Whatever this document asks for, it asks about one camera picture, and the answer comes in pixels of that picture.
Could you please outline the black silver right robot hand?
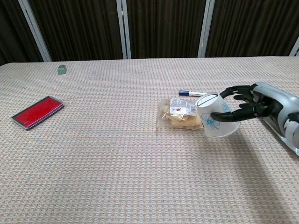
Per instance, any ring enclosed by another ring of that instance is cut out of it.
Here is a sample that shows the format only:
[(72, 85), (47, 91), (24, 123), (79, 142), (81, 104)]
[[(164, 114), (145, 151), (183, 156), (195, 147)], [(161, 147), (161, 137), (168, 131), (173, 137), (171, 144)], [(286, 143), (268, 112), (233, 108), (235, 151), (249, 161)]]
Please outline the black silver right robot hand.
[(288, 119), (299, 121), (299, 98), (266, 83), (236, 85), (220, 93), (222, 98), (234, 95), (242, 100), (240, 109), (233, 112), (212, 112), (211, 117), (220, 122), (237, 122), (253, 118), (270, 117), (275, 124), (283, 125)]

